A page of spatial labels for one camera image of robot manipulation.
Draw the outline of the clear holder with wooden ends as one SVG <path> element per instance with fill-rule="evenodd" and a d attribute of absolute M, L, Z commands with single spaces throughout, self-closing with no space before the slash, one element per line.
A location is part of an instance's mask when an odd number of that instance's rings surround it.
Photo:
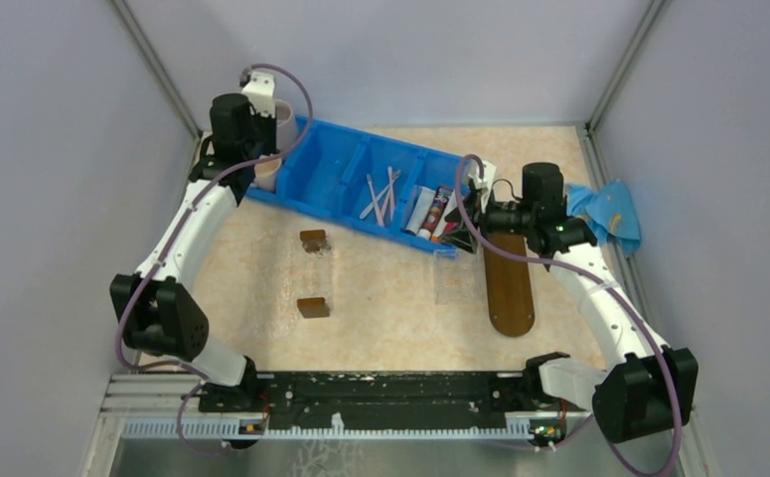
<path fill-rule="evenodd" d="M 290 250 L 291 298 L 304 320 L 329 318 L 334 295 L 334 254 L 324 229 L 298 233 Z"/>

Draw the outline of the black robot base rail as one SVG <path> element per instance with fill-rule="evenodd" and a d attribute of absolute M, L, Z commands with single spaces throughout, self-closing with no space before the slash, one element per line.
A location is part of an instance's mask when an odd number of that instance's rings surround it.
<path fill-rule="evenodd" d="M 543 394 L 529 370 L 258 372 L 249 364 L 240 384 L 204 384 L 195 397 L 205 414 L 254 413 L 263 433 L 503 431 L 522 413 L 561 422 L 573 409 Z"/>

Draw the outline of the clear textured acrylic tray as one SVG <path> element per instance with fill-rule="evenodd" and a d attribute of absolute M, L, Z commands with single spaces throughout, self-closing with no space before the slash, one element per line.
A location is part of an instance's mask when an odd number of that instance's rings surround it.
<path fill-rule="evenodd" d="M 433 255 L 436 305 L 469 305 L 484 298 L 481 258 L 460 249 L 437 250 Z"/>

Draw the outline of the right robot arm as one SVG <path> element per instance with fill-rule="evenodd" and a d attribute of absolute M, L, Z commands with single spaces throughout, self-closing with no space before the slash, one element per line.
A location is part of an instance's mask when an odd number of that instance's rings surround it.
<path fill-rule="evenodd" d="M 495 173 L 475 155 L 455 172 L 454 218 L 472 246 L 517 262 L 538 263 L 575 301 L 605 368 L 561 352 L 526 363 L 523 396 L 535 409 L 565 400 L 592 412 L 602 435 L 617 444 L 671 430 L 691 418 L 698 362 L 655 332 L 608 267 L 598 239 L 567 211 L 562 173 L 553 163 L 524 166 L 523 193 L 508 202 L 493 193 Z"/>

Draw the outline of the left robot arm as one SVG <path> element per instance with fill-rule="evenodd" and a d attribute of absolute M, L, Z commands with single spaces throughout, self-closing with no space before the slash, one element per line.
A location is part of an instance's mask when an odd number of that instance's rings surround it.
<path fill-rule="evenodd" d="M 253 162 L 276 150 L 276 104 L 272 96 L 226 93 L 210 108 L 212 153 L 193 165 L 175 218 L 151 253 L 109 287 L 118 319 L 118 362 L 135 366 L 126 349 L 158 357 L 207 383 L 222 386 L 234 409 L 254 408 L 261 385 L 250 378 L 253 362 L 212 337 L 207 314 L 191 289 L 221 225 L 254 180 Z"/>

